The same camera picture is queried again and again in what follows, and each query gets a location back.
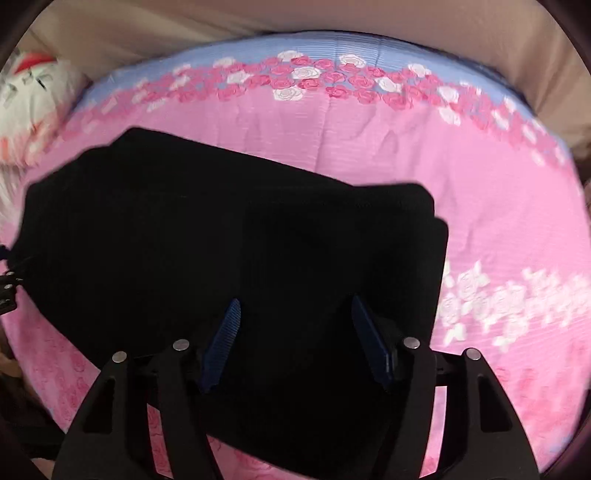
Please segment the black pants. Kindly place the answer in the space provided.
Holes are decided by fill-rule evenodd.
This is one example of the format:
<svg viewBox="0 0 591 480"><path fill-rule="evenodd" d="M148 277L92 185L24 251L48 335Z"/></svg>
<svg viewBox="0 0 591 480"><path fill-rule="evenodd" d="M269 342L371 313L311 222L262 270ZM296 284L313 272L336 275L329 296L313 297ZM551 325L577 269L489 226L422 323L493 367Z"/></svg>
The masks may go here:
<svg viewBox="0 0 591 480"><path fill-rule="evenodd" d="M415 478L448 236L420 185L132 128L28 187L7 265L179 425L312 478Z"/></svg>

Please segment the beige curtain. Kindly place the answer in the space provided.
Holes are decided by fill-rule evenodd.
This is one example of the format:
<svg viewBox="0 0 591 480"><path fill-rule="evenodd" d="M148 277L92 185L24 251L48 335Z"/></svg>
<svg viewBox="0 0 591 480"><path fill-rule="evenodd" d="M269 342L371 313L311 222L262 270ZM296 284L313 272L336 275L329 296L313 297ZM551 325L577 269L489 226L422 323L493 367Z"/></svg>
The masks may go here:
<svg viewBox="0 0 591 480"><path fill-rule="evenodd" d="M535 1L55 1L20 38L97 78L210 42L308 30L383 35L501 73L579 160L590 155L590 74Z"/></svg>

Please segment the pink rose floral quilt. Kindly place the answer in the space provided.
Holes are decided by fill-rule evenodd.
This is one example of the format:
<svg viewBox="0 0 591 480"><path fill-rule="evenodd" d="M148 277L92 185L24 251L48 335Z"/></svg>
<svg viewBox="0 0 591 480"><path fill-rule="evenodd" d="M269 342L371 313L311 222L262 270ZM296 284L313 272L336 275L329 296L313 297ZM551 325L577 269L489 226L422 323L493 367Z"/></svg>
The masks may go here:
<svg viewBox="0 0 591 480"><path fill-rule="evenodd" d="M565 144L485 70L403 42L341 33L197 47L119 69L80 94L37 164L19 168L1 245L28 187L132 128L321 174L353 186L417 184L449 236L430 348L479 350L511 401L540 473L590 475L590 219ZM22 288L1 315L17 358L1 384L1 462L51 478L104 366L62 335ZM29 400L15 388L29 383ZM156 479L176 479L148 400ZM439 387L418 479L435 479L447 392ZM206 434L218 479L317 479Z"/></svg>

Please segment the white cat print pillow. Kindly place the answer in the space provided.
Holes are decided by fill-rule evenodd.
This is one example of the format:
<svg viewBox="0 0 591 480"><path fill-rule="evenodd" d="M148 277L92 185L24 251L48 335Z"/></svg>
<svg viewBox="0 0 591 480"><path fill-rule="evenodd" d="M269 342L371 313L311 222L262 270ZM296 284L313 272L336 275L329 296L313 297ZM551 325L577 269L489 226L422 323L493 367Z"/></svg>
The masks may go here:
<svg viewBox="0 0 591 480"><path fill-rule="evenodd" d="M38 163L89 84L70 62L45 53L16 56L1 84L1 163Z"/></svg>

